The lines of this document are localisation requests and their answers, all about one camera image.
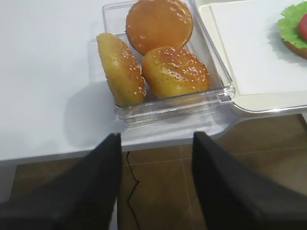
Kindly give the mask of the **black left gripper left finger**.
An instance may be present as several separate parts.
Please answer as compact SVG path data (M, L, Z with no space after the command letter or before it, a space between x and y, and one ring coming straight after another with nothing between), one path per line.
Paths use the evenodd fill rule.
M65 173L0 206L2 230L107 230L122 178L120 134Z

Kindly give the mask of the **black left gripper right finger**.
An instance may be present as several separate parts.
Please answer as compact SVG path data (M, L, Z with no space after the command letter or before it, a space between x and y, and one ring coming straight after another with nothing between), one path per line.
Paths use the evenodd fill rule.
M195 132L192 176L209 230L305 230L307 197L248 168Z

